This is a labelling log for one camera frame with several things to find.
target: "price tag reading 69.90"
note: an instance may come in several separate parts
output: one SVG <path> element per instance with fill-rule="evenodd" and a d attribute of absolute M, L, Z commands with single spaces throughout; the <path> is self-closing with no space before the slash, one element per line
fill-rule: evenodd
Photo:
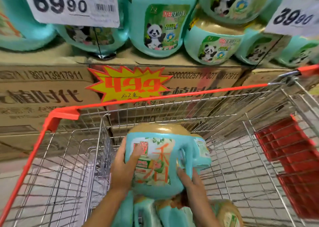
<path fill-rule="evenodd" d="M 265 32 L 315 36 L 319 34 L 319 0 L 283 0 Z"/>
<path fill-rule="evenodd" d="M 117 0 L 27 0 L 40 23 L 119 27 Z"/>

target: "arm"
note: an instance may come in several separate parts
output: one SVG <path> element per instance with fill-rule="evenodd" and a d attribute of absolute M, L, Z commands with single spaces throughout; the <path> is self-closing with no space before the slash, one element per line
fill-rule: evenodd
<path fill-rule="evenodd" d="M 111 186 L 106 196 L 92 212 L 83 227 L 110 227 L 114 217 L 131 188 L 132 178 L 143 148 L 137 145 L 129 159 L 124 163 L 126 137 L 122 140 L 111 166 Z"/>
<path fill-rule="evenodd" d="M 177 174 L 182 184 L 186 187 L 189 206 L 193 212 L 196 226 L 220 227 L 209 205 L 205 187 L 197 172 L 193 169 L 193 181 L 181 168 L 178 168 Z"/>

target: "red and yellow price sign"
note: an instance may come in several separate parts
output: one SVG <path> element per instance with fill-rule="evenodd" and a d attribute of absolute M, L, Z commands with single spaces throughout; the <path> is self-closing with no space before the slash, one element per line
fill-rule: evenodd
<path fill-rule="evenodd" d="M 86 88 L 103 93 L 101 102 L 160 96 L 161 92 L 169 91 L 162 84 L 172 77 L 162 76 L 164 67 L 156 71 L 151 71 L 149 67 L 145 70 L 139 67 L 130 70 L 126 66 L 120 66 L 118 70 L 103 66 L 104 72 L 89 70 L 99 82 Z"/>

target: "finger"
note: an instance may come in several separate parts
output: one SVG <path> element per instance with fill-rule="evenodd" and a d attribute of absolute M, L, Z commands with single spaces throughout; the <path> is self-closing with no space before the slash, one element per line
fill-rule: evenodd
<path fill-rule="evenodd" d="M 177 169 L 177 175 L 179 177 L 179 179 L 181 180 L 181 183 L 186 187 L 190 187 L 193 185 L 192 180 L 190 179 L 190 177 L 181 169 L 178 168 Z"/>
<path fill-rule="evenodd" d="M 203 182 L 199 178 L 199 175 L 197 174 L 195 168 L 193 168 L 193 183 L 197 186 L 203 186 Z"/>
<path fill-rule="evenodd" d="M 129 161 L 126 163 L 126 165 L 129 168 L 129 171 L 134 171 L 136 164 L 138 163 L 138 159 L 142 153 L 143 153 L 143 146 L 141 146 L 140 144 L 136 145 L 134 147 L 133 153 Z"/>
<path fill-rule="evenodd" d="M 125 146 L 126 146 L 126 136 L 123 138 L 120 147 L 117 150 L 114 163 L 117 162 L 124 162 L 124 157 L 125 157 Z"/>

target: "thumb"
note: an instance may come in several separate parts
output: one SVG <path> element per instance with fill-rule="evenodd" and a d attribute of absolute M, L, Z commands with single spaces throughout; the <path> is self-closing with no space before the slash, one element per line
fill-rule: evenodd
<path fill-rule="evenodd" d="M 140 144 L 136 145 L 130 159 L 126 163 L 130 171 L 134 171 L 136 164 L 138 163 L 138 159 L 142 153 L 143 147 Z"/>
<path fill-rule="evenodd" d="M 193 182 L 190 179 L 190 177 L 180 167 L 177 169 L 177 175 L 178 175 L 179 179 L 181 180 L 181 183 L 186 188 L 188 188 L 188 187 L 193 185 Z"/>

